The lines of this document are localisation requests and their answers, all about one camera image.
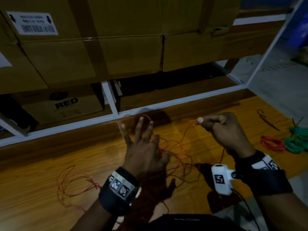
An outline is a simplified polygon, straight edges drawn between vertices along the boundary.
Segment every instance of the wooden floor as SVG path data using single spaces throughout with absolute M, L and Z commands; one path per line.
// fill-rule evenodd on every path
M 150 113 L 154 121 L 160 120 L 156 122 L 154 133 L 168 140 L 180 140 L 187 126 L 199 116 L 231 111 L 237 115 L 254 146 L 270 154 L 278 165 L 286 170 L 288 177 L 308 168 L 308 154 L 294 155 L 287 151 L 269 152 L 261 146 L 260 137 L 262 135 L 279 137 L 290 135 L 288 127 L 292 125 L 292 122 L 277 110 L 257 96 L 240 102 L 226 102 L 228 99 L 222 102 L 217 100 L 217 97 L 215 99 L 212 99 L 212 102 L 217 104 L 215 107 L 210 107 L 205 100 L 199 100 Z M 281 132 L 264 123 L 256 113 L 257 109 L 262 109 L 270 122 L 278 122 L 275 126 Z M 133 118 L 127 121 L 129 126 L 133 126 L 134 122 Z M 186 153 L 193 158 L 194 163 L 218 163 L 222 153 L 222 147 L 214 141 L 212 136 L 200 126 L 195 125 L 187 131 L 184 148 Z M 117 123 L 99 124 L 0 148 L 2 159 L 0 161 L 0 229 L 69 230 L 83 212 L 75 208 L 63 208 L 57 201 L 56 178 L 58 174 L 66 167 L 76 165 L 74 173 L 89 174 L 94 181 L 103 184 L 107 176 L 123 163 L 125 152 L 126 146 Z M 234 168 L 234 161 L 227 154 L 222 163 L 227 164 L 229 168 Z M 172 159 L 169 166 L 175 164 L 177 162 Z M 198 170 L 194 168 L 186 180 L 193 181 L 197 179 L 198 174 Z M 161 188 L 165 187 L 164 179 L 159 183 Z M 70 186 L 68 191 L 76 193 L 87 186 L 88 182 L 81 180 Z M 233 181 L 233 186 L 244 197 L 252 196 L 249 188 L 241 181 Z M 151 187 L 144 186 L 140 199 L 135 201 L 133 210 L 138 216 L 132 220 L 147 222 L 152 217 L 153 209 L 162 197 L 155 198 L 152 194 L 146 198 L 149 190 Z M 97 195 L 98 190 L 92 189 L 67 201 L 87 209 Z M 215 198 L 224 199 L 215 196 L 205 178 L 201 176 L 198 182 L 184 183 L 176 188 L 173 196 L 165 202 L 170 213 L 173 214 L 210 214 L 215 210 Z M 144 212 L 142 210 L 144 207 L 150 211 Z M 167 213 L 167 208 L 159 203 L 153 217 L 165 213 Z

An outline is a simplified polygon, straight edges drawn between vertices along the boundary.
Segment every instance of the blue container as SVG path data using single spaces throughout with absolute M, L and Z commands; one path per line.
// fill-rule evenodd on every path
M 297 26 L 294 33 L 291 35 L 290 39 L 287 41 L 286 45 L 299 49 L 306 46 L 308 40 L 308 14 L 306 14 Z

